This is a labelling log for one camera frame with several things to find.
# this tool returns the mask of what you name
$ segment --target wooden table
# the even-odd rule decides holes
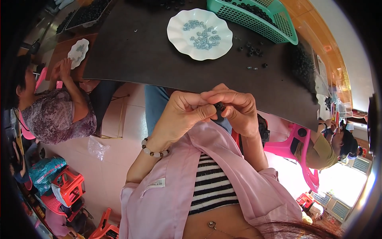
[[[70,51],[71,47],[78,40],[81,40],[82,38],[85,38],[85,39],[87,39],[89,41],[89,51],[86,53],[85,59],[81,62],[81,64],[78,67],[76,67],[73,70],[71,70],[70,75],[71,75],[71,77],[73,78],[74,81],[88,81],[88,80],[84,80],[82,78],[82,75],[83,75],[83,72],[84,72],[84,69],[85,69],[85,65],[86,65],[87,59],[89,58],[88,54],[91,51],[91,48],[92,48],[92,46],[94,44],[94,41],[97,38],[97,33],[90,34],[90,35],[85,35],[85,36],[80,36],[80,37],[75,37],[75,38],[72,38],[70,40],[66,40],[66,41],[58,43],[56,45],[56,48],[53,51],[52,57],[51,57],[50,62],[49,62],[47,76],[45,78],[47,81],[50,80],[50,75],[52,73],[54,65],[57,62],[61,61],[62,59],[67,58],[68,57],[68,52]]]
[[[206,9],[205,0],[186,1],[180,10]],[[290,43],[274,44],[256,32],[227,22],[237,39],[229,52],[216,60],[196,61],[179,53],[167,37],[174,9],[148,8],[118,0],[101,27],[84,70],[84,79],[118,80],[165,86],[191,92],[212,89],[219,83],[239,92],[252,93],[261,111],[317,130],[317,110],[312,95],[290,71]],[[247,41],[263,57],[247,57]]]

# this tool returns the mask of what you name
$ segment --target green plastic basket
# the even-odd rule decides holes
[[[233,2],[238,5],[245,3],[258,6],[273,20],[278,29],[255,14],[232,5]],[[245,26],[274,43],[298,44],[292,20],[284,5],[278,0],[232,0],[230,3],[221,0],[207,0],[207,9],[218,17]]]

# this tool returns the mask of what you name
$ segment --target striped shirt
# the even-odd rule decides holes
[[[188,215],[238,203],[236,193],[223,170],[215,160],[202,153],[197,166],[194,196]]]

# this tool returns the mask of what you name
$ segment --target hand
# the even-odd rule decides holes
[[[234,131],[248,138],[259,136],[257,109],[252,94],[239,93],[220,84],[211,91],[201,93],[201,97],[210,104],[224,103],[222,117],[228,119]]]
[[[199,121],[217,119],[216,108],[200,94],[172,93],[150,138],[175,143]]]
[[[70,58],[65,58],[61,60],[60,64],[60,78],[62,81],[66,81],[71,79],[70,77],[70,68],[71,68],[72,60]]]
[[[338,125],[337,125],[337,123],[334,120],[332,120],[331,123],[330,123],[330,129],[331,129],[331,131],[333,133],[335,133],[337,131],[337,129],[338,129]]]
[[[60,66],[61,66],[62,62],[63,62],[63,60],[57,62],[54,65],[52,73],[50,75],[50,80],[52,80],[52,81],[57,81],[58,80],[58,77],[60,76]]]

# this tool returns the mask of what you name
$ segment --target white bead bracelet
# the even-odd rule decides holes
[[[143,149],[143,151],[146,154],[149,154],[150,156],[154,156],[155,158],[166,156],[170,152],[169,150],[165,150],[165,151],[163,151],[161,153],[160,152],[151,152],[151,150],[149,150],[149,148],[146,147],[146,144],[147,144],[147,138],[144,138],[144,140],[142,140],[142,149]]]

